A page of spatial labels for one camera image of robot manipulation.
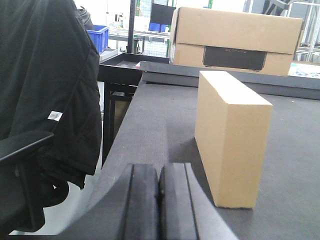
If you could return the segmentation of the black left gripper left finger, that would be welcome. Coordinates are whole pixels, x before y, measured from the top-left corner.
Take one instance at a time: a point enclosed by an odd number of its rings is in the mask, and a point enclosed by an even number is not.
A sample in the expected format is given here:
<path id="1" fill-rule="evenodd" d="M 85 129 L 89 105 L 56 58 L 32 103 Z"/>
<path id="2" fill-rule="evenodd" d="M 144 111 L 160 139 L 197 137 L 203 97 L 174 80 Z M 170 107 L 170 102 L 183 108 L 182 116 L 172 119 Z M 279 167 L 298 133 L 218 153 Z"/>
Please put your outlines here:
<path id="1" fill-rule="evenodd" d="M 128 164 L 105 196 L 59 240 L 157 240 L 158 177 L 150 164 Z"/>

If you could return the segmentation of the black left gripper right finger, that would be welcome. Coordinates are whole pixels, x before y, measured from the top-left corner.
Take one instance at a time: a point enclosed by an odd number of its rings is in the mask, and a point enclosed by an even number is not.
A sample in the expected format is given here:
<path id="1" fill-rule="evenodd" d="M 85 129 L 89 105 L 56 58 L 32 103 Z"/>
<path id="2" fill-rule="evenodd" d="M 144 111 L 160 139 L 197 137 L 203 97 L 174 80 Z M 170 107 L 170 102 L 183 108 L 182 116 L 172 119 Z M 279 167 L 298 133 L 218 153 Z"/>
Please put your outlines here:
<path id="1" fill-rule="evenodd" d="M 159 180 L 161 240 L 236 240 L 190 163 L 168 163 Z"/>

